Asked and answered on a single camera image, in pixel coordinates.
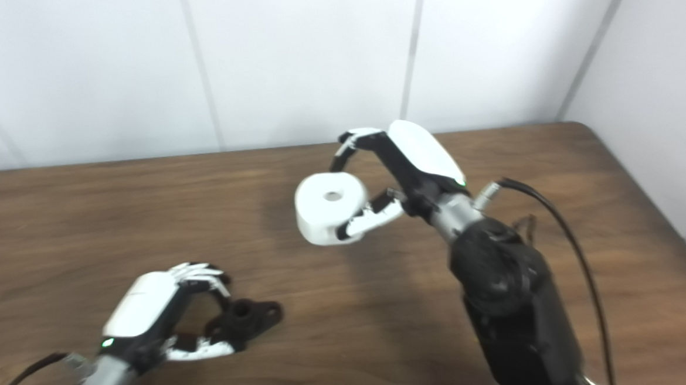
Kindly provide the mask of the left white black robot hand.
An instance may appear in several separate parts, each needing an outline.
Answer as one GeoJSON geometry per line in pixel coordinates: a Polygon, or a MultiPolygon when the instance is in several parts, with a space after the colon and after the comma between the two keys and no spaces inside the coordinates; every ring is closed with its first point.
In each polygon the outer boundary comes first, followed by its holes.
{"type": "Polygon", "coordinates": [[[228,283],[223,270],[207,263],[181,263],[141,275],[103,327],[99,354],[124,361],[141,376],[164,362],[195,362],[243,352],[244,343],[175,333],[193,295],[206,293],[221,309],[229,309],[228,283]]]}

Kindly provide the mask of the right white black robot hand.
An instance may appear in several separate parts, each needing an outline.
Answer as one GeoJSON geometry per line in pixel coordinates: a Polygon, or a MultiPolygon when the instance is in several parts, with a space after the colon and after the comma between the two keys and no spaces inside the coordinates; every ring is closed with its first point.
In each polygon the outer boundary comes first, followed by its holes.
{"type": "Polygon", "coordinates": [[[352,217],[335,228],[340,241],[395,221],[402,214],[420,217],[447,243],[482,215],[472,205],[464,173],[450,153],[423,127],[396,120],[387,131],[358,128],[338,138],[341,146],[329,168],[343,172],[356,151],[371,151],[393,176],[399,188],[387,188],[365,202],[352,217]]]}

